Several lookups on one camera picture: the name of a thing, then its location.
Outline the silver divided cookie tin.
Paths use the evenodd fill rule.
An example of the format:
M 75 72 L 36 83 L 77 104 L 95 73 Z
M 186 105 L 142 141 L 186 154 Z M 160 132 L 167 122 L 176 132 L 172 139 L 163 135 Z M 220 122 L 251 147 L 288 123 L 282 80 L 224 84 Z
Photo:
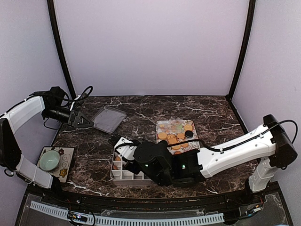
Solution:
M 124 161 L 116 161 L 117 153 L 114 152 L 111 161 L 110 177 L 114 184 L 118 186 L 150 186 L 154 182 L 147 177 L 143 172 L 134 174 L 124 169 Z M 113 165 L 118 167 L 118 170 L 113 169 Z

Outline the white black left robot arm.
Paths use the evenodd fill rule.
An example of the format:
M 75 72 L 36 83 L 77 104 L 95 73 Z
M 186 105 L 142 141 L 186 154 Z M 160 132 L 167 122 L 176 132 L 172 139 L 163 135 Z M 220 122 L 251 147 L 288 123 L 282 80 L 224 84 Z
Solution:
M 37 151 L 45 135 L 42 127 L 37 125 L 41 116 L 43 120 L 54 119 L 75 129 L 86 129 L 94 123 L 76 107 L 89 97 L 93 90 L 87 87 L 82 94 L 70 99 L 59 86 L 48 91 L 36 91 L 11 107 L 0 116 L 0 165 L 9 177 L 17 175 L 29 184 L 49 189 L 48 198 L 56 205 L 66 202 L 66 194 L 61 191 L 57 177 L 39 169 L 35 163 L 25 157 L 25 152 Z

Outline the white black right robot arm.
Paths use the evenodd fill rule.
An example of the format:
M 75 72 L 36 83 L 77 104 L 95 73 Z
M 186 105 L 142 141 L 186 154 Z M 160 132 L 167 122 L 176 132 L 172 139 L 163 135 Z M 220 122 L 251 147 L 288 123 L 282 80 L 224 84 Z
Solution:
M 181 154 L 171 154 L 165 140 L 127 141 L 115 145 L 115 150 L 126 160 L 126 169 L 143 172 L 159 186 L 188 186 L 203 182 L 212 176 L 242 163 L 260 159 L 255 172 L 246 181 L 246 190 L 240 200 L 250 204 L 263 191 L 278 169 L 285 169 L 298 156 L 282 127 L 283 122 L 269 114 L 263 124 L 248 134 L 229 142 L 210 147 L 203 144 Z

